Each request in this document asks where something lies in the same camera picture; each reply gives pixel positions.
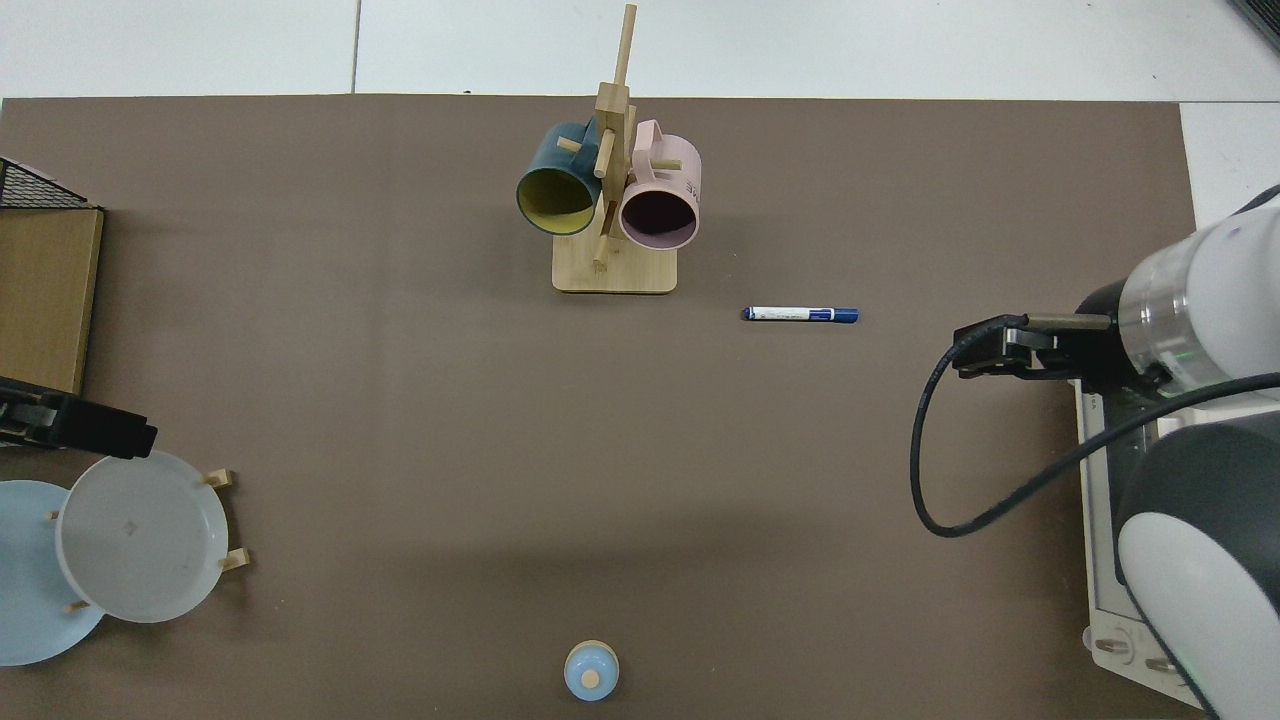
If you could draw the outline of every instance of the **wooden base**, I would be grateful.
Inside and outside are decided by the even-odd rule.
[[[676,290],[676,250],[649,250],[626,238],[600,236],[604,209],[577,234],[552,238],[552,284],[561,292],[663,295]]]

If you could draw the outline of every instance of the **light blue cup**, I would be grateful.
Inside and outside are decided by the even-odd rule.
[[[564,660],[564,684],[577,700],[604,700],[618,687],[618,656],[600,641],[579,643]]]

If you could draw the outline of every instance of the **dark green mug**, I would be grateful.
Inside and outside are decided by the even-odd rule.
[[[525,219],[552,234],[586,229],[600,197],[600,179],[594,172],[599,152],[595,118],[589,123],[559,123],[547,131],[529,170],[516,184],[516,205]]]

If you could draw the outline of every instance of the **light blue plate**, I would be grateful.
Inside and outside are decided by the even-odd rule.
[[[64,612],[79,600],[67,584],[54,550],[67,491],[36,480],[0,483],[0,666],[49,660],[84,639],[102,611]]]

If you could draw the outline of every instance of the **mug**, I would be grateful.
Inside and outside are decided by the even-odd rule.
[[[595,118],[547,131],[516,184],[516,205],[525,219],[552,234],[586,229],[600,197],[600,179],[594,174],[599,152]]]
[[[652,250],[689,245],[698,234],[703,182],[703,159],[694,143],[663,135],[658,120],[645,120],[636,126],[631,170],[635,181],[618,206],[622,233]]]

